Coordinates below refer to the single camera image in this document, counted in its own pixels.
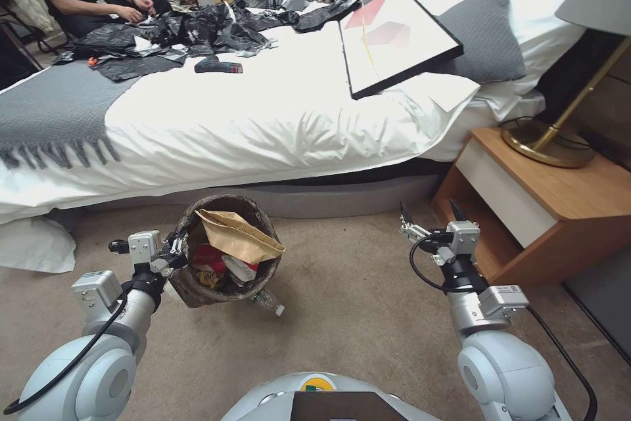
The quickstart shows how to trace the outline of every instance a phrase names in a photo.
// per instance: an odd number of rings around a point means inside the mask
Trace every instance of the gray throw blanket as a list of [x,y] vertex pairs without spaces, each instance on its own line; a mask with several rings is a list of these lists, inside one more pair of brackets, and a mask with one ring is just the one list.
[[84,61],[53,66],[0,94],[0,158],[8,168],[46,168],[42,154],[60,167],[71,168],[70,147],[85,167],[84,145],[94,149],[102,164],[103,144],[117,162],[105,133],[105,113],[138,78],[114,83]]

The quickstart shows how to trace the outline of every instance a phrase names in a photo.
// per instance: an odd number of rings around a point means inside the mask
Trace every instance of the trash can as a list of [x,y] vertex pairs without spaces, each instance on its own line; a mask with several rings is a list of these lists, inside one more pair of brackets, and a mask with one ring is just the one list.
[[168,240],[170,242],[173,242],[176,238],[183,238],[182,250],[189,262],[184,268],[174,270],[169,277],[169,282],[186,306],[190,308],[214,303],[239,301],[258,293],[274,276],[281,257],[259,263],[256,278],[247,282],[244,286],[237,286],[233,283],[219,292],[202,285],[197,280],[191,262],[197,246],[199,244],[208,243],[208,237],[206,236],[202,219],[195,213],[195,211],[202,209],[238,213],[248,224],[278,241],[278,236],[274,231],[274,226],[271,224],[269,217],[258,204],[250,198],[234,194],[209,196],[190,206],[177,224],[175,230],[169,234]]

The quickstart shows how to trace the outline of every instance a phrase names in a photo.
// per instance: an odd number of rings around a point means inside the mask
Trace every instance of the abstract artwork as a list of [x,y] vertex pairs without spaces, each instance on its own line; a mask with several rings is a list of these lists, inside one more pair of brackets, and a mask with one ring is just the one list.
[[362,0],[340,21],[351,96],[377,94],[462,55],[462,44],[416,0]]

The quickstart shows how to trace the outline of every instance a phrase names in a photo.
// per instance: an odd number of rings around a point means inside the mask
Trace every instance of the headboard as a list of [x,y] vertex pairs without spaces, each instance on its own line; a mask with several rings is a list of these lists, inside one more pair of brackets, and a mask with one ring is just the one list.
[[546,98],[540,118],[555,121],[622,41],[620,35],[587,30],[539,80]]

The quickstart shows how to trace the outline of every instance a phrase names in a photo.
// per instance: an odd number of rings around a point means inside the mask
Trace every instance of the plastic water bottle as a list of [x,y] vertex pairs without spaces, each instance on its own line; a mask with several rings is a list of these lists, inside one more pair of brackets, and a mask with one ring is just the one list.
[[257,306],[273,311],[277,316],[283,314],[285,310],[285,306],[281,305],[273,293],[265,288],[250,296],[250,300]]

